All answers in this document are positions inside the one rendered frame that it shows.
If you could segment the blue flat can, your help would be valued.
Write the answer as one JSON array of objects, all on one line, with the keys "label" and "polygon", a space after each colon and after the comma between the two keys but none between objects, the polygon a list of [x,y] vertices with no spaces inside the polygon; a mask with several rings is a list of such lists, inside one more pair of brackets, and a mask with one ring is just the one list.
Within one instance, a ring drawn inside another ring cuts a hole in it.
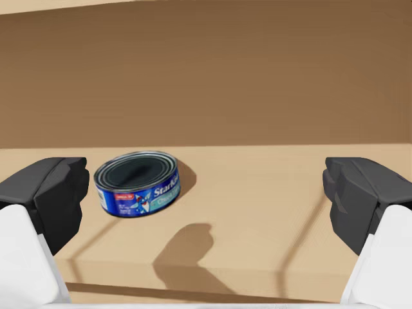
[{"label": "blue flat can", "polygon": [[177,159],[161,151],[123,154],[102,164],[93,178],[102,208],[119,218],[164,210],[181,191]]}]

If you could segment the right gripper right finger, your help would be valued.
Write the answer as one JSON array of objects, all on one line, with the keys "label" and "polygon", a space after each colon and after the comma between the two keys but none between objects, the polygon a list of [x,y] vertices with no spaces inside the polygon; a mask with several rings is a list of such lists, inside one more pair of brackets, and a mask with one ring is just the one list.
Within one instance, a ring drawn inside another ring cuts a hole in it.
[{"label": "right gripper right finger", "polygon": [[358,256],[342,304],[412,304],[412,182],[367,158],[328,157],[334,233]]}]

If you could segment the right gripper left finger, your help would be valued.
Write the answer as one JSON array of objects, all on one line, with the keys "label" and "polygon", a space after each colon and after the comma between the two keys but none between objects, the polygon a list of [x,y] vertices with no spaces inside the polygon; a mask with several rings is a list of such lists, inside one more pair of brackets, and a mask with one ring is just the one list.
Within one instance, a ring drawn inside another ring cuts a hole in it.
[{"label": "right gripper left finger", "polygon": [[0,304],[70,302],[54,256],[79,231],[86,164],[45,158],[0,182]]}]

